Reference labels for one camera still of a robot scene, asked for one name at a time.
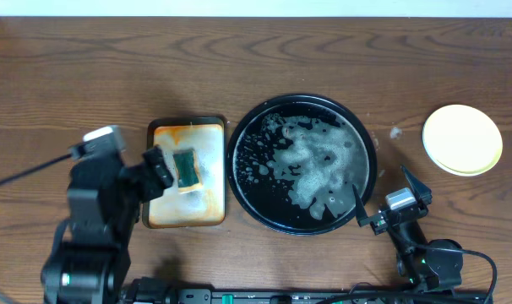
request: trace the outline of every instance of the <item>sponge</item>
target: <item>sponge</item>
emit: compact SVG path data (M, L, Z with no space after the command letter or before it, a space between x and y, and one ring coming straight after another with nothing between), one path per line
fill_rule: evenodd
M177 185L180 193L198 190L203 186L194 149L174 153L173 161L175 161Z

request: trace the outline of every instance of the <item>black plate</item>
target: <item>black plate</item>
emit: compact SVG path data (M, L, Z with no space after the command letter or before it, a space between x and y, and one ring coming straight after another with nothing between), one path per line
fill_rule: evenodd
M277 121L281 123L284 122L282 127L277 127L274 123L270 123L274 121L269 119L269 117L272 117L270 115L275 115L275 117L280 116ZM306 123L300 121L293 124L293 117L307 117L310 122ZM289 171L286 176L299 175L299 168L303 168L303 166L308 168L310 165L307 161L305 161L305 163L299 163L300 165L295 167L283 166L283 168L276 172L275 169L273 169L273 164L276 166L276 164L279 164L280 162L272 162L270 163L271 166L266 166L266 168L268 168L267 170L264 168L260 173L256 172L258 168L261 168L259 165L269 164L269 161L274 161L275 157L285 160L285 162L282 162L282 165L287 163L287 161L290 161L291 159L288 157L291 155L291 152L287 152L288 157L285 157L286 154L284 154L284 151L288 150L290 146L292 146L292 150L294 151L300 150L297 149L298 146L293 145L294 142L289 138L294 136L293 134L296 134L295 136L299 136L299 134L301 134L301 138L303 138L304 133L311 133L312 135L307 135L311 138L314 138L314 136L320 136L320 131L328 131L324 128L324 126L327 126L325 123L330 125L328 128L332 128L333 130L331 130L331 132L334 132L334 134L349 132L347 136L355 136L354 141L357 142L354 144L358 144L354 145L353 149L355 150L352 150L355 151L355 153L348 152L348 155L351 156L347 157L351 157L353 159L350 163L355 162L359 165L355 165L357 166L357 169L354 169L354 165L351 165L351 170L344 174L341 173L339 180L340 182L346 181L346 186L340 186L340 188L338 188L338 191L341 191L341 193L330 194L330 197L332 197L329 198L331 204L335 202L335 196L337 199L340 199L340 203L343 204L342 199L345 196L350 195L345 192L347 191L346 189L351 190L351 184L348 184L349 181L354 182L358 189L364 188L364 191L362 191L362 201L364 204L368 201L373 191L374 183L376 182L376 153L374 151L373 142L359 119L357 119L357 117L344 106L341 106L340 104L323 96L283 95L272 100L268 100L251 110L237 126L228 145L226 169L231 190L235 194L239 203L256 220L277 231L296 235L314 235L337 229L354 217L353 207L352 209L349 209L348 207L348 210L350 211L343 211L341 214L337 213L337 209L335 209L335 214L333 214L330 210L330 205L326 203L326 200L323 199L324 196L322 195L320 195L322 203L320 203L319 211L316 208L317 206L314 206L316 215L311 215L313 212L312 206L317 200L312 198L310 207L308 207L310 195L302 196L299 194L301 191L293 191L297 186L303 185L299 182L301 179L292 181L282 177L285 175L284 172L288 170ZM291 133L288 133L289 130L286 130L286 127L284 127L285 125L288 126L287 128L292 129ZM313 141L307 141L306 138L303 138L303 140L305 143L311 145L313 143ZM348 146L347 144L349 143L346 141L344 145L347 148L350 148L351 146ZM310 158L310 163L317 164L318 166L313 166L313 168L317 167L318 171L320 171L322 170L321 168L325 168L325 166L320 167L319 165L328 163L324 162L323 157L322 160L320 159L320 155L318 155L318 153L321 153L321 149L317 149L318 152L314 153L313 157ZM333 164L340 163L335 162L338 157L341 156L331 154L331 161ZM328 179L329 182L335 182L335 180L336 178L334 177ZM304 185L313 184L307 183L307 178L305 178ZM321 187L317 193L325 193L326 191L327 188L324 189ZM303 202L302 205L304 208L301 208L300 204L297 204L298 202Z

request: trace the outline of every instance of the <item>soapy water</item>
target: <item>soapy water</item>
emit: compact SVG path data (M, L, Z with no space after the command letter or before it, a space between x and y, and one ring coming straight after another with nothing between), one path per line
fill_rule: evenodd
M267 115L263 135L253 135L253 140L272 153L264 164L253 161L254 170L246 164L245 181L255 183L255 175L262 178L272 172L277 187L287 190L288 204L308 209L316 220L322 220L326 208L335 218L350 212L355 206L351 184L359 193L365 191L368 155L355 128L339 119L330 125L318 118ZM269 141L269 133L281 135L278 147L261 141Z

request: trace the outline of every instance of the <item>white wall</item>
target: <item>white wall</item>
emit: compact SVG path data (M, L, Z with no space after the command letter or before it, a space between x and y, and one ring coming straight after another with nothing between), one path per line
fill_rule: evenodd
M512 0L0 0L0 16L512 17Z

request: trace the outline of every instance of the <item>green sponge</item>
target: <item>green sponge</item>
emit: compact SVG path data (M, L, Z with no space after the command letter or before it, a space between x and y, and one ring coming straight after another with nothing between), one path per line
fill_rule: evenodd
M194 149L174 153L173 161L175 161L177 185L180 193L197 190L203 186Z

